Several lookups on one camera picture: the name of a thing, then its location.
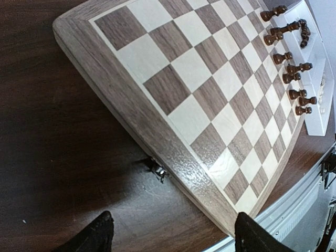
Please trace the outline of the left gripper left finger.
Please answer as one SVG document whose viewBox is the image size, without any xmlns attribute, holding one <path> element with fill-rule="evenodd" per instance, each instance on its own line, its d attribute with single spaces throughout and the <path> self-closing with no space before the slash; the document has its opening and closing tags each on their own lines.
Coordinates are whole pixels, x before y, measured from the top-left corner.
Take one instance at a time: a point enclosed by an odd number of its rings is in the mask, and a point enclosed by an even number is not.
<svg viewBox="0 0 336 252">
<path fill-rule="evenodd" d="M 104 211 L 54 251 L 111 251 L 113 236 L 114 220 L 110 211 Z"/>
</svg>

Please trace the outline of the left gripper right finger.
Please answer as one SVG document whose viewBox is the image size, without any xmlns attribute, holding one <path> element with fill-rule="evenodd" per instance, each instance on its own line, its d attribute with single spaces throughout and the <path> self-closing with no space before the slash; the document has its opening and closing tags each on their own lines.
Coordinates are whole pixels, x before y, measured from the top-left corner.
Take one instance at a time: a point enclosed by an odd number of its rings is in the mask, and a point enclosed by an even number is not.
<svg viewBox="0 0 336 252">
<path fill-rule="evenodd" d="M 286 246 L 245 212 L 240 212 L 235 221 L 235 251 L 286 251 Z"/>
</svg>

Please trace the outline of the dark chess pawn piece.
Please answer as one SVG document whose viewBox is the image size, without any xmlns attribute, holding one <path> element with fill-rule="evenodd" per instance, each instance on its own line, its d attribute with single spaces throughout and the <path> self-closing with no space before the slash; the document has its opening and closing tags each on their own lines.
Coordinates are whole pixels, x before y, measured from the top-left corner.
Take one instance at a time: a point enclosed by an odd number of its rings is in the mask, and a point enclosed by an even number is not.
<svg viewBox="0 0 336 252">
<path fill-rule="evenodd" d="M 301 116 L 303 114 L 311 114 L 312 108 L 311 107 L 302 107 L 302 106 L 296 106 L 295 108 L 296 115 Z"/>
</svg>

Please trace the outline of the dark chess rook piece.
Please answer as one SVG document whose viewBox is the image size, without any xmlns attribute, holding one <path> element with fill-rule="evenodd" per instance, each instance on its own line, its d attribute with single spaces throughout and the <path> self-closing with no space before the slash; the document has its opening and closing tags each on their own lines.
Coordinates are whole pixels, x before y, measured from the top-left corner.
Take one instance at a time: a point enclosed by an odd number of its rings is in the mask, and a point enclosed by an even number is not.
<svg viewBox="0 0 336 252">
<path fill-rule="evenodd" d="M 317 104 L 317 102 L 318 102 L 317 97 L 311 97 L 311 98 L 299 97 L 299 104 L 302 107 L 308 104 Z"/>
</svg>

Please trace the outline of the dark chess queen piece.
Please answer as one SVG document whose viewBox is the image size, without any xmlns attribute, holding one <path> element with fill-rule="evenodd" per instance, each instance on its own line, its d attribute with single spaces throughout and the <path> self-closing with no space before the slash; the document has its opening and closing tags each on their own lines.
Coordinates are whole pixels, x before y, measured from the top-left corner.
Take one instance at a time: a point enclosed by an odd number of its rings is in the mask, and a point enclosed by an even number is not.
<svg viewBox="0 0 336 252">
<path fill-rule="evenodd" d="M 301 27 L 301 24 L 297 21 L 292 22 L 291 24 L 287 24 L 284 27 L 274 27 L 270 29 L 270 33 L 272 35 L 275 35 L 278 32 L 286 33 L 286 32 L 292 32 L 294 30 L 298 30 Z"/>
</svg>

